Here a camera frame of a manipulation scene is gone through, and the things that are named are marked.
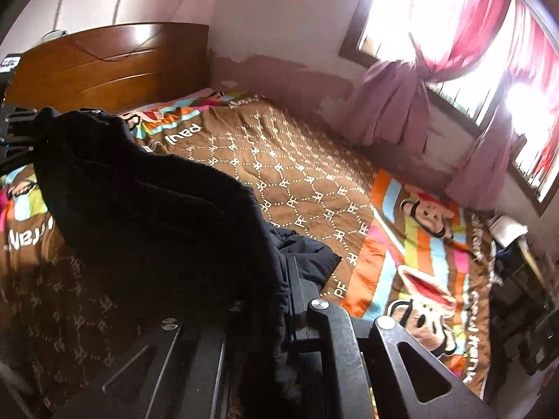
triangular cutout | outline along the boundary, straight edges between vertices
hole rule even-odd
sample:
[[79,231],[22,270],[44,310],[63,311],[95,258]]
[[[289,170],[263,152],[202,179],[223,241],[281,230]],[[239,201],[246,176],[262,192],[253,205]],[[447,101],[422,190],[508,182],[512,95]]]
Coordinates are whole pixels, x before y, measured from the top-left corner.
[[151,345],[144,348],[103,387],[104,392],[124,403],[132,404],[140,393],[147,371],[156,354],[157,347]]
[[398,352],[404,361],[407,374],[412,380],[415,395],[421,403],[445,396],[452,390],[451,384],[438,373],[429,362],[418,354],[411,345],[401,342]]

paul frank blanket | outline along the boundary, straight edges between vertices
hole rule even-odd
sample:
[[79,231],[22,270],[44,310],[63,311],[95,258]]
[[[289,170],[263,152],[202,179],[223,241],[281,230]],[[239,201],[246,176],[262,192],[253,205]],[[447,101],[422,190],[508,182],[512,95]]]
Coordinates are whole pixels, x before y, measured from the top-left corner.
[[[394,316],[481,392],[491,257],[474,214],[378,171],[256,96],[181,99],[122,117],[146,151],[227,172],[253,187],[266,220],[328,244],[342,262],[323,297],[358,317]],[[52,413],[152,323],[130,320],[138,311],[108,298],[75,258],[32,166],[1,186],[0,322],[30,336],[34,387]]]
[[478,395],[490,359],[491,238],[446,203],[297,124],[257,97],[164,104],[129,124],[146,149],[207,162],[253,186],[266,219],[343,257],[322,296],[351,315],[396,318]]
[[477,394],[490,360],[491,237],[473,213],[380,170],[373,219],[351,269],[322,296],[354,317],[390,315]]

white object on shelf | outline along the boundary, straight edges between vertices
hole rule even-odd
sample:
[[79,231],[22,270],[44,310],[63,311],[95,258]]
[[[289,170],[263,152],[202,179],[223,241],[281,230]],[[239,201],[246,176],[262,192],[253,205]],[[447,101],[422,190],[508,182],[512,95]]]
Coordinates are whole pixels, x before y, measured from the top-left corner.
[[528,232],[528,227],[515,221],[508,215],[502,215],[489,227],[491,236],[502,247],[509,247],[510,244],[520,236],[524,236]]
[[2,63],[0,64],[0,74],[2,74],[3,72],[10,72],[19,64],[20,59],[21,57],[15,56],[7,56],[6,58],[4,58],[2,60]]
[[41,38],[40,44],[43,44],[48,41],[54,41],[55,39],[62,38],[62,36],[66,36],[68,32],[66,30],[54,30]]

black clothing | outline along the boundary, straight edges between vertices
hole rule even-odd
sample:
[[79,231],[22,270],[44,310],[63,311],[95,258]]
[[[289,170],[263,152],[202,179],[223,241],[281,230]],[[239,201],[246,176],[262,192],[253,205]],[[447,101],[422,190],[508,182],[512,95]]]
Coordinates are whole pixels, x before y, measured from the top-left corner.
[[320,242],[266,225],[251,188],[231,176],[146,152],[121,118],[47,108],[36,121],[45,138],[34,162],[44,201],[107,294],[126,290],[134,302],[174,291],[187,311],[175,316],[202,324],[247,297],[259,330],[258,376],[245,389],[254,402],[247,417],[290,414],[271,403],[279,401],[278,387],[283,398],[300,397],[284,347],[285,256],[295,256],[301,277],[319,289],[340,257]]

bed frame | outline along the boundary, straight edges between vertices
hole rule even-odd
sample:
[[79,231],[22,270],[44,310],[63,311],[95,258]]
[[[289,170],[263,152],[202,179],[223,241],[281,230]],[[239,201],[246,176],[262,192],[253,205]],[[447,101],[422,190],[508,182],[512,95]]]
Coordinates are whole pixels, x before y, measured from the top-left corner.
[[5,102],[118,113],[210,85],[207,25],[138,23],[87,30],[25,52]]

